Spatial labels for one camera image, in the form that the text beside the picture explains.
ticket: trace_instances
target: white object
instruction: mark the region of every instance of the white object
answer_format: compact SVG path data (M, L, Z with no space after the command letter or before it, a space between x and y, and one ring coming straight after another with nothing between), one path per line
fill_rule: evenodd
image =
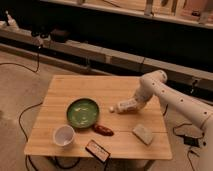
M167 75L162 70L141 76L134 97L146 103L155 94L200 128L205 135L197 167L199 171L213 170L213 107L166 86L166 80Z
M109 111L110 111L110 113L113 113L113 112L115 112L115 109L114 109L114 107L113 107L113 106L110 106L110 107L109 107Z
M75 131L69 125L62 125L54 130L53 142L58 146L68 146L74 141Z
M5 28L7 23L5 21L0 21L0 28Z
M8 24L9 24L10 28L11 28L13 31L18 31L18 30L19 30L19 26L18 26L18 24L16 23L16 20L13 19L13 18L11 17L11 15L9 14L8 11L6 11L5 13L7 14L7 19L8 19L7 22L8 22Z
M149 145L154 137L152 131L143 126L142 124L136 125L132 132L146 145Z
M116 112L116 113L123 113L123 112L127 112L127 111L133 111L133 110L139 110L141 109L143 106L145 106L145 103L139 103L138 101L136 101L135 98L131 98L131 99L127 99L127 100L123 100L123 101L119 101L115 107L111 107L111 111L112 112Z

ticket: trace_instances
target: green bowl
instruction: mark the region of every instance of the green bowl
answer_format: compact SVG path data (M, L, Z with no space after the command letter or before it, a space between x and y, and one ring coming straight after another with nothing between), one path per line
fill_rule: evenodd
M67 120L75 128L88 128L98 119L99 107L88 98L74 101L67 109Z

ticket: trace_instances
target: table leg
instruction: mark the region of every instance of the table leg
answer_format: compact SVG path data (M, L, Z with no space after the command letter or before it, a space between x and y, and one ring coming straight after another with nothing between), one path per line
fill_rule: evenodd
M155 162L155 160L148 160L146 165L143 167L143 171L148 171L154 162Z

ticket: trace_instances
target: sausage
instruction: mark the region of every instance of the sausage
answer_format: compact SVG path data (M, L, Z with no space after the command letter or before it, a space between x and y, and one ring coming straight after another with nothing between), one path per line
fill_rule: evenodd
M113 136L114 135L114 132L111 129L109 129L105 126L102 126L102 125L98 125L98 124L93 125L93 130L104 136Z

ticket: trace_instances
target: wooden shelf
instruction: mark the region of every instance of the wooden shelf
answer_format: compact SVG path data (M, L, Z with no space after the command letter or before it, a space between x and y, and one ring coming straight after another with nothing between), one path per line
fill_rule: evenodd
M182 24L182 25L188 25L193 27L213 29L213 23L199 24L198 21L193 21L193 20L183 18L180 13L181 13L184 0L178 1L175 13L170 13L170 15L168 15L168 10L165 11L164 14L162 10L161 11L155 10L154 16L146 16L144 15L144 11L142 10L139 11L139 10L115 7L111 5L110 3L107 3L101 0L86 0L86 2L82 5L78 5L76 3L76 0L41 0L41 1L62 4L62 5L76 6L79 8L86 8L86 9L93 9L93 10L123 14L123 15L129 15L129 16L140 17L140 18L147 18L147 19Z

